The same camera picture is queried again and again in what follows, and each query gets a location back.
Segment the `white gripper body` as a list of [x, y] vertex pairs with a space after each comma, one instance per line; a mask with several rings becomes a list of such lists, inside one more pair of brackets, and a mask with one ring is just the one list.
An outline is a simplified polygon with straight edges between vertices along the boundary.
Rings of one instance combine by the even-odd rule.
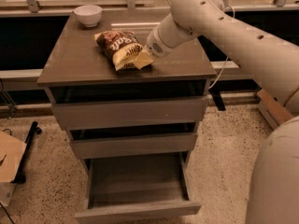
[[161, 40], [156, 28], [149, 33], [145, 49], [152, 60], [163, 58], [173, 51]]

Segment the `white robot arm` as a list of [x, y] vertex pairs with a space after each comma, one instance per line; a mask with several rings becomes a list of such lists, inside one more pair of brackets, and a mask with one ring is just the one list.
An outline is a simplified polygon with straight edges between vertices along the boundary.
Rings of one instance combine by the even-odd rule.
[[[281, 105], [298, 109], [298, 46], [226, 15], [221, 0], [171, 0], [170, 13], [149, 33], [142, 58], [163, 58], [199, 35]], [[261, 145], [246, 224], [299, 224], [299, 117], [283, 122]]]

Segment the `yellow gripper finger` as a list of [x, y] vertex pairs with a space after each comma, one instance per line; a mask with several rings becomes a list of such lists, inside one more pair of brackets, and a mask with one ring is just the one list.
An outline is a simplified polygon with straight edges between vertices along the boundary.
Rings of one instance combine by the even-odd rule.
[[149, 56], [149, 54], [142, 50], [134, 59], [134, 66], [137, 69], [142, 69], [143, 67], [153, 63], [153, 60]]

